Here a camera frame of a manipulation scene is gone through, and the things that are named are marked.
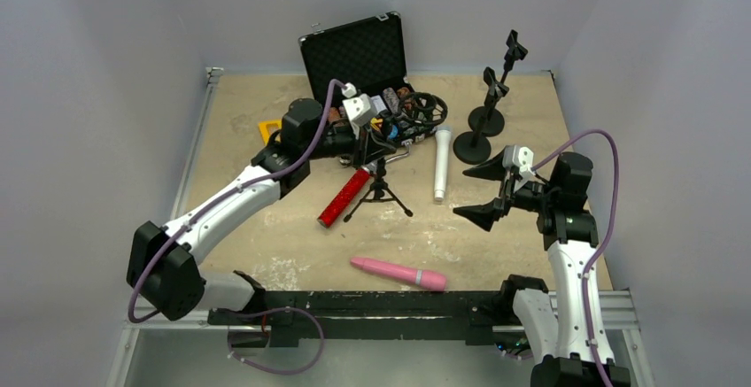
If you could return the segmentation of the black tripod microphone stand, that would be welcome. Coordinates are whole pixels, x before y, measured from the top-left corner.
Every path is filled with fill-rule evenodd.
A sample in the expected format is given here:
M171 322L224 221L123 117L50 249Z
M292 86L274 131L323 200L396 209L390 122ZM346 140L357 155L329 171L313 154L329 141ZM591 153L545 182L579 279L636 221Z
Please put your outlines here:
M427 92L413 91L397 96L394 111L388 109L377 115L377 117L395 117L399 121L399 132L380 133L372 128L368 132L381 134L383 138L394 142L397 150L391 155L369 163L375 166L375 171L368 179L368 189L362 197L351 202L352 208L344 216L343 222L350 221L364 204L394 203L405 216L409 218L414 216L413 211L392 191L386 179L387 168L391 162L407 157L413 144L435 134L445 122L447 115L448 106L442 98Z

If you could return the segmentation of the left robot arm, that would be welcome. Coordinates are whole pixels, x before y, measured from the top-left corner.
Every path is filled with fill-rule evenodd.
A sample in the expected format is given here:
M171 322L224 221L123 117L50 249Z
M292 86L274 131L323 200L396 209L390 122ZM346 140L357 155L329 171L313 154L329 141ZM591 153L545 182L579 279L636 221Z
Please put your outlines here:
M265 292L250 275L204 272L200 265L212 250L255 213L284 199L311 173L313 159L351 157L361 164L396 150L394 117L367 108L364 96L341 101L354 120L331 121L334 107L312 98L293 101L281 126L251 162L220 191L184 215L159 225L146 221L136 229L126 272L135 302L146 299L153 315L177 321L194 310L260 312Z

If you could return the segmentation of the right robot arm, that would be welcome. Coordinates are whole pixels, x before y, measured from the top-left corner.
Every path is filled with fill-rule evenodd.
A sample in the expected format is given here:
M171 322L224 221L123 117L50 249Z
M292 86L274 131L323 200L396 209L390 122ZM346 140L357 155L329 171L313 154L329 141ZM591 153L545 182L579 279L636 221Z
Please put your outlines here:
M600 237L585 210L593 163L571 146L589 135L604 137L613 159L608 228ZM596 263L613 235L620 182L615 139L601 128L582 131L545 157L508 145L495 157L464 170L464 175L500 184L485 205L454 208L454 213L489 231L513 209L535 213L556 285L556 307L533 281L508 277L514 286L511 310L523 326L531 357L532 386L629 386L628 368L616 363L601 315Z

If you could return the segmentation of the red glitter microphone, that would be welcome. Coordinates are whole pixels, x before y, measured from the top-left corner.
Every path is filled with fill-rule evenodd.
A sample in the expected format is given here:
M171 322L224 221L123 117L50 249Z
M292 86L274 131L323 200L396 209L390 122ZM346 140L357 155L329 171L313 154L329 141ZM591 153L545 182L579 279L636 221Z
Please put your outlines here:
M324 228L330 228L348 205L357 197L375 170L373 164L358 168L320 213L317 218L319 224Z

